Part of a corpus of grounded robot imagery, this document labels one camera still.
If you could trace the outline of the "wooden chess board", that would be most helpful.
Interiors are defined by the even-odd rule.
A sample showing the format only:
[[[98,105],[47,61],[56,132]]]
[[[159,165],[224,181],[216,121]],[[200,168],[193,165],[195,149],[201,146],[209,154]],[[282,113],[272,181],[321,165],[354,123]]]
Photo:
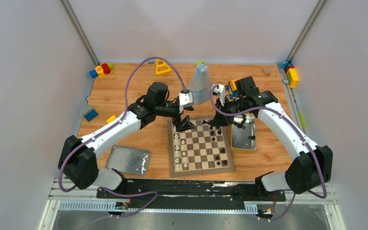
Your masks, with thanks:
[[[227,128],[211,127],[213,116],[192,117],[196,129],[177,132],[167,121],[170,176],[181,177],[235,170]]]

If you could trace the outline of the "silver metal tin box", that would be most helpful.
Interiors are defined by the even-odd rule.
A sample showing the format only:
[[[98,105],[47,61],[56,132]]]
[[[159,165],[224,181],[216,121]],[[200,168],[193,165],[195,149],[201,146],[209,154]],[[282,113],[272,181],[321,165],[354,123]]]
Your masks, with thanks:
[[[257,149],[255,116],[237,115],[231,125],[231,150],[235,153],[253,154]]]

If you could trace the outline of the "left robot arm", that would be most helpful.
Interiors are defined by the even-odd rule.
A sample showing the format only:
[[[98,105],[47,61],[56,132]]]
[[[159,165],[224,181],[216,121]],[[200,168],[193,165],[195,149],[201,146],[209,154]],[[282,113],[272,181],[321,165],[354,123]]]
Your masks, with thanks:
[[[194,100],[189,91],[183,90],[172,101],[168,100],[168,86],[154,82],[145,95],[114,121],[81,138],[66,138],[58,162],[59,178],[66,176],[80,190],[91,185],[105,187],[116,198],[127,194],[127,184],[117,170],[101,168],[97,160],[114,144],[153,122],[157,116],[172,118],[179,132],[195,129],[189,116],[181,118],[184,110],[192,111]]]

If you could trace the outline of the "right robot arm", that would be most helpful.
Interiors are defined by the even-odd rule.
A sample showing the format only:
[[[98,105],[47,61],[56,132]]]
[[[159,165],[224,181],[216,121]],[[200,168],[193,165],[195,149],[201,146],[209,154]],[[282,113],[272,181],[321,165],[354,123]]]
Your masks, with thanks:
[[[247,114],[262,121],[282,143],[292,163],[282,172],[269,172],[256,177],[254,193],[267,200],[277,190],[289,190],[295,194],[309,192],[321,199],[327,197],[326,182],[331,178],[333,152],[319,146],[304,134],[288,117],[278,99],[270,91],[260,92],[251,76],[235,82],[238,97],[229,100],[224,85],[213,84],[212,106],[216,111],[209,122],[211,127],[236,126],[245,129]]]

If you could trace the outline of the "clear bubble wrap bag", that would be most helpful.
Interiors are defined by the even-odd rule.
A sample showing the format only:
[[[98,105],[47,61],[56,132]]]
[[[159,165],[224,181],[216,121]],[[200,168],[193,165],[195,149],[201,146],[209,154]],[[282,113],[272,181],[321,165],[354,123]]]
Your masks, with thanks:
[[[195,104],[201,104],[210,98],[210,74],[207,65],[197,65],[191,82],[188,86]]]

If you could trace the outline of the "small wooden block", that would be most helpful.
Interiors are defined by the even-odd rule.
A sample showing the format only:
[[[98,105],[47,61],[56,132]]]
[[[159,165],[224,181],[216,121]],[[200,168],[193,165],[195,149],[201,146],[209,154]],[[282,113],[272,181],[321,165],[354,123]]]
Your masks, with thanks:
[[[270,76],[270,75],[271,75],[271,71],[270,71],[269,69],[267,69],[267,68],[262,68],[262,73],[263,73],[266,77],[268,77],[268,76]]]

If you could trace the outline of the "yellow trapezoid toy block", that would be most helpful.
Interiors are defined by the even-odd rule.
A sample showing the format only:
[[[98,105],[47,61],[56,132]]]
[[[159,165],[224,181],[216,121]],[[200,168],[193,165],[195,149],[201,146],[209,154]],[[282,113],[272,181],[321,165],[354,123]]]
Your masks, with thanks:
[[[166,75],[172,72],[172,68],[163,60],[156,60],[155,74],[156,76]]]

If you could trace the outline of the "silver tin lid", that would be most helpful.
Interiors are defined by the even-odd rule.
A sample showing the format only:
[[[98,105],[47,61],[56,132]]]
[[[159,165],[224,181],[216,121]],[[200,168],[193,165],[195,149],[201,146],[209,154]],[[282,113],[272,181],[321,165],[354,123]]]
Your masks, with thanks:
[[[151,152],[149,150],[114,145],[106,168],[143,176],[147,172],[150,156]]]

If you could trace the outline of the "stacked coloured bricks corner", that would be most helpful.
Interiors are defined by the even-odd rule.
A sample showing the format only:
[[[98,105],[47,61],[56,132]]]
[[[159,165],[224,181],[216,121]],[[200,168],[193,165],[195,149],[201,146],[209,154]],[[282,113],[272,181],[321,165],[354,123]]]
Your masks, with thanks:
[[[299,77],[294,65],[289,62],[279,62],[277,63],[277,67],[285,72],[289,87],[292,89],[295,88],[299,83]]]

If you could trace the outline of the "blue lego brick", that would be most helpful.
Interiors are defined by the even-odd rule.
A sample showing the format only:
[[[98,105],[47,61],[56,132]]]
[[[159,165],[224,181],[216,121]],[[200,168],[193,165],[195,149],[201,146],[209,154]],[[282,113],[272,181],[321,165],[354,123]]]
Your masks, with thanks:
[[[94,109],[84,114],[84,118],[87,120],[87,122],[92,121],[97,116],[98,116],[98,113]]]

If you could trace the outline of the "red cylinder block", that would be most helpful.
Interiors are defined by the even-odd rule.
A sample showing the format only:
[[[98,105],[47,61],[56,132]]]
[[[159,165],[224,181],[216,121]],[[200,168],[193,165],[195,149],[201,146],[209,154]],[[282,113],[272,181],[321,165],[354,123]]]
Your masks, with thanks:
[[[109,66],[108,63],[103,63],[101,65],[101,67],[102,67],[103,72],[104,72],[105,75],[107,75],[107,74],[109,74],[111,72],[111,68],[110,68],[110,66]]]

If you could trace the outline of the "grey lego brick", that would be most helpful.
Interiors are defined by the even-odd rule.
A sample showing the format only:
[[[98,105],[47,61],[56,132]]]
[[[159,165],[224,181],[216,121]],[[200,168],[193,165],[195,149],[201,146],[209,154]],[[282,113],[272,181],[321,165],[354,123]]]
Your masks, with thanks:
[[[81,114],[82,116],[87,115],[88,113],[90,113],[93,110],[93,107],[91,105],[86,105],[82,110],[81,110]]]

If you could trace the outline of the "yellow cylinder block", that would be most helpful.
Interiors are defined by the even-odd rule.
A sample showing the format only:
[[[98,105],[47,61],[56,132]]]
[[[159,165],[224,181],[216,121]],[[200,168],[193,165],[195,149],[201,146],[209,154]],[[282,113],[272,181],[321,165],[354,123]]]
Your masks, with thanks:
[[[95,71],[99,77],[105,76],[105,72],[102,66],[96,66]]]

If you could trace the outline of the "blue cube block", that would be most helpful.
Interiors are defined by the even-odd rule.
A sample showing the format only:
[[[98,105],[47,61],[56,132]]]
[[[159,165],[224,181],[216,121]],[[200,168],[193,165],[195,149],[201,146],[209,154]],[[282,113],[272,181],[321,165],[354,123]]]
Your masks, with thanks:
[[[91,71],[89,71],[89,74],[90,74],[90,76],[93,78],[93,79],[95,79],[95,78],[97,78],[99,75],[98,75],[98,73],[97,73],[97,71],[95,70],[95,69],[93,69],[93,70],[91,70]]]

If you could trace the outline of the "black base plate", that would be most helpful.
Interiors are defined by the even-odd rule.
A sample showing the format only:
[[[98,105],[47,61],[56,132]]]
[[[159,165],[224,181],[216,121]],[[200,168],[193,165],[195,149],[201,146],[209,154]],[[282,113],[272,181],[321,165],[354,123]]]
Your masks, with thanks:
[[[231,196],[242,201],[286,201],[284,191],[264,193],[254,182],[126,179],[114,190],[123,195],[150,191],[160,196]]]

